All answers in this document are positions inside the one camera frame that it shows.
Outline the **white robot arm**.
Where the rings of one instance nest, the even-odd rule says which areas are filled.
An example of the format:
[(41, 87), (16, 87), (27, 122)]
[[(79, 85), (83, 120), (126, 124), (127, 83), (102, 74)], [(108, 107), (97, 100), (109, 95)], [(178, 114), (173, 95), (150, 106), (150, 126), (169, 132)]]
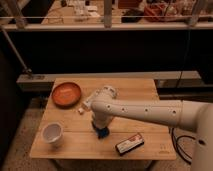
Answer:
[(117, 116), (194, 132), (196, 142), (191, 171), (213, 169), (213, 103), (186, 100), (120, 100), (104, 86), (91, 103), (93, 124), (103, 129)]

